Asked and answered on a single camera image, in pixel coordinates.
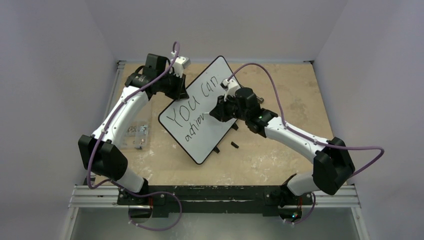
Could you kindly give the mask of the white whiteboard black frame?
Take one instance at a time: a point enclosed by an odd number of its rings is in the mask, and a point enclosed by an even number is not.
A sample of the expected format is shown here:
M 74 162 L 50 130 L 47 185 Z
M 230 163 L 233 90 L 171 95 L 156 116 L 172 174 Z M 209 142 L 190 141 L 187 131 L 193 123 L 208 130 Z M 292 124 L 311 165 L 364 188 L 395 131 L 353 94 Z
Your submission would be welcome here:
M 221 82 L 232 74 L 226 59 L 216 57 L 186 88 L 189 99 L 174 100 L 158 116 L 159 123 L 198 165 L 218 146 L 236 123 L 220 122 L 210 115 L 218 96 L 225 94 Z

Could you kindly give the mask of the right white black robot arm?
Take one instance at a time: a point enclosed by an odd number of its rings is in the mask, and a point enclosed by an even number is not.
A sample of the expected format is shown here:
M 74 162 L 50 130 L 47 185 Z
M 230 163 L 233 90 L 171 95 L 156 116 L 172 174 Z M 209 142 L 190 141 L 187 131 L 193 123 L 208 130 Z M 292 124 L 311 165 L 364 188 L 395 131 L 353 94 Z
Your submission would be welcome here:
M 281 185 L 280 196 L 288 204 L 314 191 L 334 195 L 355 171 L 341 139 L 324 139 L 320 145 L 318 139 L 305 131 L 299 130 L 301 135 L 297 135 L 294 126 L 283 123 L 277 113 L 261 107 L 251 88 L 242 87 L 234 95 L 219 96 L 209 115 L 220 122 L 244 121 L 251 132 L 286 145 L 312 163 L 311 173 L 293 174 Z

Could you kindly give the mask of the black marker cap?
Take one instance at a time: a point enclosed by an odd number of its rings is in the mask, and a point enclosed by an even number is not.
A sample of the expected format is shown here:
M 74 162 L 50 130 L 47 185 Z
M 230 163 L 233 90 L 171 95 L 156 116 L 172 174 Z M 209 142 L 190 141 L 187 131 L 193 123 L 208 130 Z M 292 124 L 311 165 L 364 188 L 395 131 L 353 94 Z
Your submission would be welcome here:
M 239 146 L 238 146 L 235 142 L 233 142 L 233 141 L 232 141 L 230 144 L 231 144 L 234 148 L 236 148 L 236 149 L 238 149 L 238 148 L 239 148 Z

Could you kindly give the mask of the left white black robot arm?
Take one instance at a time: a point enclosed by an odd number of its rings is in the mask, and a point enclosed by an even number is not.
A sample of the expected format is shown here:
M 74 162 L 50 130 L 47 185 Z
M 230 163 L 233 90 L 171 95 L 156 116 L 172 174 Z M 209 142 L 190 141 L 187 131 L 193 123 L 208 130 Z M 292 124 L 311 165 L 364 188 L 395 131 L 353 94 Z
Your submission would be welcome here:
M 138 205 L 148 201 L 149 184 L 130 169 L 119 146 L 136 115 L 153 95 L 164 93 L 172 100 L 189 98 L 184 69 L 191 61 L 176 51 L 171 54 L 172 59 L 148 54 L 145 64 L 127 77 L 118 102 L 103 123 L 91 135 L 82 135 L 77 143 L 87 173 L 104 176 L 126 189 Z

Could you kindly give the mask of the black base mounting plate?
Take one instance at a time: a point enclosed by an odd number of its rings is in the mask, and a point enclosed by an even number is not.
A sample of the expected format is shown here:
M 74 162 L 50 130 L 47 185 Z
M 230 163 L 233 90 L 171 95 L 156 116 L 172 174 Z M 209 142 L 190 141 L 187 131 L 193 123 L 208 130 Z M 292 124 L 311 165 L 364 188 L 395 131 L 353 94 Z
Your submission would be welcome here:
M 302 205 L 313 204 L 317 191 L 310 177 L 292 175 L 281 185 L 145 185 L 133 193 L 119 187 L 118 205 L 129 206 L 131 217 L 144 216 L 138 206 L 147 206 L 154 218 L 182 214 L 261 214 L 297 220 Z

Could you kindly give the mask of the clear plastic screw box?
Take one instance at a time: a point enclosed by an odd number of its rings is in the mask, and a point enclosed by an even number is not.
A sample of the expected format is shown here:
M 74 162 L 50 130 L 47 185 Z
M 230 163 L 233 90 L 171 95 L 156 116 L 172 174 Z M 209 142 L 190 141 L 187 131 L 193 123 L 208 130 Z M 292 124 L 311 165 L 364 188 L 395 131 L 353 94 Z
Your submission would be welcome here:
M 149 145 L 149 133 L 151 130 L 151 114 L 142 113 L 129 124 L 128 129 L 123 135 L 120 147 L 122 149 L 143 150 Z

